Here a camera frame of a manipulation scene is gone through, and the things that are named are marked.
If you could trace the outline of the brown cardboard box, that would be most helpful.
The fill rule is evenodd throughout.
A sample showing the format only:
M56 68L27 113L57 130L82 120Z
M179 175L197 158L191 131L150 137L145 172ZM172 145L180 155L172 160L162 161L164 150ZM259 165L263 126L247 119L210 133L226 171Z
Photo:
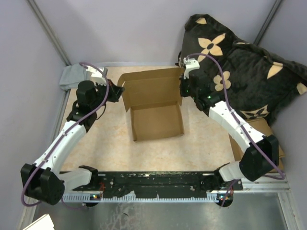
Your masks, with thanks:
M131 116L133 141L148 141L184 135L179 85L181 68L124 73L118 86Z

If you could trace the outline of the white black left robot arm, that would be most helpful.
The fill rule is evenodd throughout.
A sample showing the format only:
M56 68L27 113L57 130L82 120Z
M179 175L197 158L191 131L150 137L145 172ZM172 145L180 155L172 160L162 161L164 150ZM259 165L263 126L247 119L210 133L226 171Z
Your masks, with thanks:
M98 119L97 110L105 107L107 102L118 102L124 91L124 87L116 86L111 80L105 84L91 80L78 84L77 99L59 135L33 164L26 163L21 168L21 202L24 206L31 206L26 203L26 196L37 200L37 204L55 205L68 191L81 186L95 190L99 186L98 170L93 167L80 166L64 174L60 170L74 147Z

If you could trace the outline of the black flower pattern cushion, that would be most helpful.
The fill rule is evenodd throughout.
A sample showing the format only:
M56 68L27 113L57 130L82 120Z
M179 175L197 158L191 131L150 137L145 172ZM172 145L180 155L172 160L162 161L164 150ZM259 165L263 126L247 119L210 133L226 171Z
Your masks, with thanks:
M208 14L185 23L178 65L199 62L208 92L227 95L230 106L246 120L272 124L278 113L307 91L306 66L286 60L240 39Z

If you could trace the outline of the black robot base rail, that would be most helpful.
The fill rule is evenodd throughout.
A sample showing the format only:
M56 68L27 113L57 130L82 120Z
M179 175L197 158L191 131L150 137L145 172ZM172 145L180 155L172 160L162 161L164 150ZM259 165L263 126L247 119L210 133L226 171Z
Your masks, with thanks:
M241 191L241 181L223 182L217 171L206 172L94 172L76 192L96 192L102 201L206 201L213 191Z

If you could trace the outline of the grey folded cloth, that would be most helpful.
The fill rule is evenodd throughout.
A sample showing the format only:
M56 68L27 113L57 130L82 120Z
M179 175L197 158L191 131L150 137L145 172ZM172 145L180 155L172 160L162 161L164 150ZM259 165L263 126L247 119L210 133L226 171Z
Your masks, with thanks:
M59 81L62 90L77 89L78 84L90 79L90 73L80 64L70 65L64 68Z

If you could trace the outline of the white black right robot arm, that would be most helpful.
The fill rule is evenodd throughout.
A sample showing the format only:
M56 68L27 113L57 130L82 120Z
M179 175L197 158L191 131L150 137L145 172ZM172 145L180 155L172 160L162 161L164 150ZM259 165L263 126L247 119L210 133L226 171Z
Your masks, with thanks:
M185 70L180 77L180 94L191 97L196 107L216 121L236 142L243 156L240 160L228 163L217 170L214 185L226 189L232 180L248 179L255 181L279 166L279 144L273 135L265 135L253 128L224 97L209 93L205 89L205 75L198 69Z

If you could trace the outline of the white board corner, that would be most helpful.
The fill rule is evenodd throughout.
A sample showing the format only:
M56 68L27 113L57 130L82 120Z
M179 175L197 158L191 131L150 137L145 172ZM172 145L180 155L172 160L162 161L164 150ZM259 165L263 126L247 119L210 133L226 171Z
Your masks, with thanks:
M49 214L44 214L23 230L54 230L54 223Z

